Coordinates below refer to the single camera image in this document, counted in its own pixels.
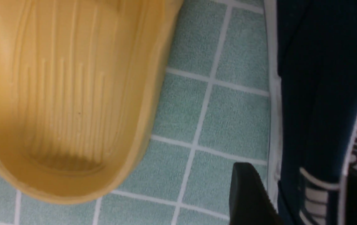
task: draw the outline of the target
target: yellow slide sandal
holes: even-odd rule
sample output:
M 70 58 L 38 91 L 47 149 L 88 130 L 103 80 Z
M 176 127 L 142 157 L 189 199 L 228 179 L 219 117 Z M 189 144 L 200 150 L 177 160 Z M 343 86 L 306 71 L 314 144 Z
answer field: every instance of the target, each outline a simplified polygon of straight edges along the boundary
M 0 0 L 0 175 L 73 204 L 120 185 L 149 142 L 183 0 Z

